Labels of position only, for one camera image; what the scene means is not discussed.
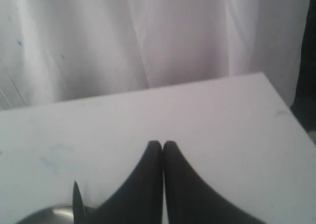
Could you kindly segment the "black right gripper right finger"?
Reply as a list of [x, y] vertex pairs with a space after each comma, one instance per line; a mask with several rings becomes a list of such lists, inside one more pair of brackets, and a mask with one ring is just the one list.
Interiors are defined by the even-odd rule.
[[163, 146], [164, 184], [170, 224], [262, 224], [211, 188], [174, 141]]

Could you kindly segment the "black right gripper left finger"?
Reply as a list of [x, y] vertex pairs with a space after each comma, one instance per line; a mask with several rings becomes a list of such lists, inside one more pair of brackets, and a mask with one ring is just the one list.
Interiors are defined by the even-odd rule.
[[150, 141], [122, 186], [85, 218], [86, 224], [160, 224], [163, 208], [162, 147]]

